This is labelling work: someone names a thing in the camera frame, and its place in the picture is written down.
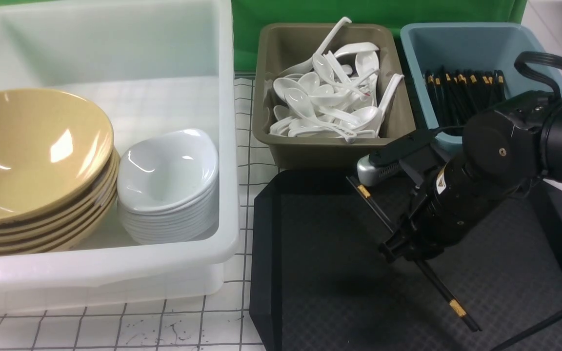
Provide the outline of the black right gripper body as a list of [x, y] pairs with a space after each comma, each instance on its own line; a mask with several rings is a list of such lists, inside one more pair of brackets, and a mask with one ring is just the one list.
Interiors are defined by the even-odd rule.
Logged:
[[437, 257], [530, 180], [521, 171], [477, 159], [477, 153], [450, 155], [435, 141], [439, 132], [415, 130], [378, 151], [379, 168], [389, 174], [402, 170], [416, 186], [406, 211], [390, 227], [392, 235], [379, 245], [388, 262]]

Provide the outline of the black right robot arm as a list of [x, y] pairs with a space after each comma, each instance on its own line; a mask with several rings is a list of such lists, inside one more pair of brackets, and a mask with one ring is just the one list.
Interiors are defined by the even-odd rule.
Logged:
[[548, 178], [562, 182], [562, 98], [529, 91], [474, 115], [462, 149], [448, 154], [439, 128], [421, 129], [370, 156], [394, 161], [417, 185], [409, 207], [379, 245], [388, 262], [428, 260], [460, 243], [504, 200]]

